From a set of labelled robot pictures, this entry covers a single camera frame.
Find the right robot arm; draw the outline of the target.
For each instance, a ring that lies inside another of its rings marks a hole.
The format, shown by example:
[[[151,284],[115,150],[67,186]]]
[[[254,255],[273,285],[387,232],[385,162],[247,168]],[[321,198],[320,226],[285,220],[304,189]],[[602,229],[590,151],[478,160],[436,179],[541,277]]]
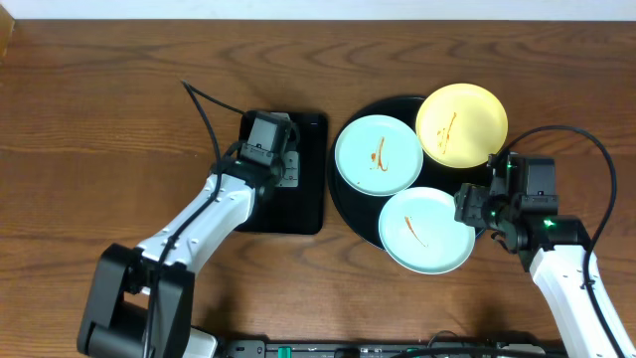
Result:
[[[558,211],[556,166],[544,156],[491,155],[488,186],[464,183],[455,219],[499,235],[547,301],[570,357],[632,357],[582,221]]]

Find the yellow plate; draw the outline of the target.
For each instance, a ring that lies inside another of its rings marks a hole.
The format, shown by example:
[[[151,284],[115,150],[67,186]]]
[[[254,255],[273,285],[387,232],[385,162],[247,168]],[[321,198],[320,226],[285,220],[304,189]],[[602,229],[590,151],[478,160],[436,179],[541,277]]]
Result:
[[[508,135],[508,116],[487,89],[452,84],[435,90],[419,108],[415,133],[424,153],[457,169],[482,165]]]

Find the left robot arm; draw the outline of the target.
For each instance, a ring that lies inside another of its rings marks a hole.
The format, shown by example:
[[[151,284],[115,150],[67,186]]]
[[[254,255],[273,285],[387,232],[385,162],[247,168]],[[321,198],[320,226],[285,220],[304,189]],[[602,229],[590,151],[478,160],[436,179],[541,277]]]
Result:
[[[79,327],[79,353],[215,355],[217,338],[191,324],[196,277],[281,181],[288,140],[299,134],[287,113],[252,116],[248,138],[218,160],[201,192],[172,222],[133,249],[113,244],[101,254]]]

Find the light blue plate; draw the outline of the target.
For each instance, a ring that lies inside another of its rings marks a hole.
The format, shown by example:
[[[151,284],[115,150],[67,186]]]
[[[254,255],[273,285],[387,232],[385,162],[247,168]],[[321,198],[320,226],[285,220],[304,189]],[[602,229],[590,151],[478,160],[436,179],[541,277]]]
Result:
[[[336,140],[335,163],[340,176],[356,191],[384,197],[415,182],[423,167],[423,150],[403,121],[372,114],[344,127]]]
[[[385,251],[406,269],[444,274],[470,257],[476,231],[454,220],[453,198],[438,189],[413,187],[392,196],[378,219]]]

